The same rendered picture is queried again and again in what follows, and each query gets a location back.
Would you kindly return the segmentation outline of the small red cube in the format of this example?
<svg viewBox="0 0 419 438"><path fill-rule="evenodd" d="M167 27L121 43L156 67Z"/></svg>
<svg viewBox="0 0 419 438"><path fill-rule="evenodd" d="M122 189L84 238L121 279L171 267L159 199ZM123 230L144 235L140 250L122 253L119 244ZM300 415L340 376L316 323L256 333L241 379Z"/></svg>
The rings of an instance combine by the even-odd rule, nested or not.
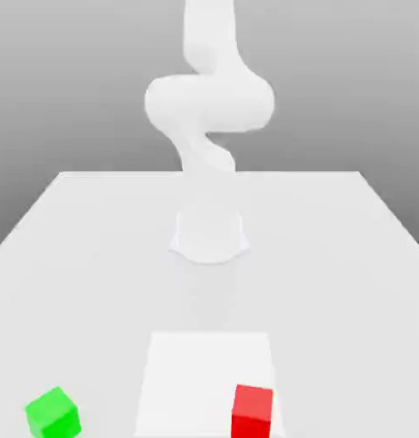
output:
<svg viewBox="0 0 419 438"><path fill-rule="evenodd" d="M231 414L231 438L269 438L274 392L238 384Z"/></svg>

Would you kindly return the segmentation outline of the small green cube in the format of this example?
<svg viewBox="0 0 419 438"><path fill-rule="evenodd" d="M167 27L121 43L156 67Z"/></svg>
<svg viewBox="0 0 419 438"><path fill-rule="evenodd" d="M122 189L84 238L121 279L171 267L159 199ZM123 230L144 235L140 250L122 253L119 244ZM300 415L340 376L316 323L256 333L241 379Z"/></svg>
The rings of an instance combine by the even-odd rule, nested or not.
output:
<svg viewBox="0 0 419 438"><path fill-rule="evenodd" d="M54 387L25 407L33 438L75 438L82 430L76 404Z"/></svg>

